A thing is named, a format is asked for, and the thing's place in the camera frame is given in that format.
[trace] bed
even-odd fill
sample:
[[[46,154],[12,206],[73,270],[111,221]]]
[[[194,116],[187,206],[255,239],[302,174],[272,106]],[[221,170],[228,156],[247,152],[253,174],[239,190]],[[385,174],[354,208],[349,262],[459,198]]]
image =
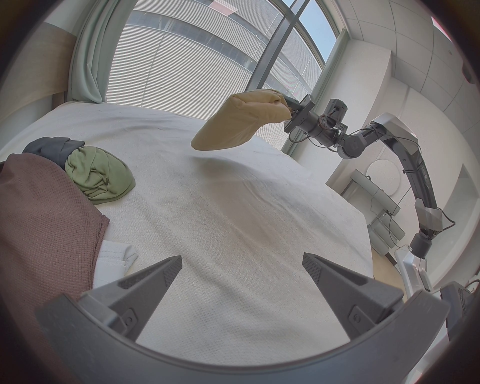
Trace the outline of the bed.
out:
[[[301,265],[316,253],[372,277],[365,218],[289,156],[254,136],[221,151],[190,141],[203,120],[155,109],[66,103],[20,132],[0,160],[42,136],[115,154],[135,176],[97,205],[104,239],[131,243],[129,273],[173,255],[183,269],[137,343],[197,362],[279,363],[348,342]]]

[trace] wooden floor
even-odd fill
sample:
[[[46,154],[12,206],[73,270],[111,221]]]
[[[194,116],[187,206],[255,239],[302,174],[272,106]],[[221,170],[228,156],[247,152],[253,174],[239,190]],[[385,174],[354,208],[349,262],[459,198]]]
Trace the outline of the wooden floor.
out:
[[[403,301],[406,301],[407,293],[405,292],[402,276],[397,269],[385,256],[380,256],[374,249],[372,249],[372,259],[373,277],[375,280],[400,288],[403,291]]]

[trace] folded green shirt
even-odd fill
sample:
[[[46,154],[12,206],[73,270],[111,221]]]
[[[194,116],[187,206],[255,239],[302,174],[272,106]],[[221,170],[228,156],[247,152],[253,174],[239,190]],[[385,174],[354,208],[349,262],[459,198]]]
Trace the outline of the folded green shirt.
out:
[[[108,203],[126,195],[135,186],[127,165],[104,149],[75,149],[65,162],[69,178],[93,204]]]

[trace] blue sky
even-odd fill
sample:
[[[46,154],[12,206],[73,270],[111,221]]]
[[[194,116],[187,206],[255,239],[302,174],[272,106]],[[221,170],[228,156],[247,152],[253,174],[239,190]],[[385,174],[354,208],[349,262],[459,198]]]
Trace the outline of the blue sky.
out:
[[[293,0],[283,0],[283,2],[291,6]],[[326,61],[336,39],[330,24],[315,0],[309,1],[300,15],[300,22],[310,34]]]

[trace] dark gray garment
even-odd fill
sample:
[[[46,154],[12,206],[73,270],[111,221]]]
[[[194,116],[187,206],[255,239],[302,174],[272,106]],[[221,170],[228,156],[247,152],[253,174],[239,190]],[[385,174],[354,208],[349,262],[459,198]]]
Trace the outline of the dark gray garment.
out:
[[[28,144],[22,153],[40,155],[58,164],[65,170],[65,162],[75,149],[83,147],[84,141],[70,140],[69,137],[41,137]]]

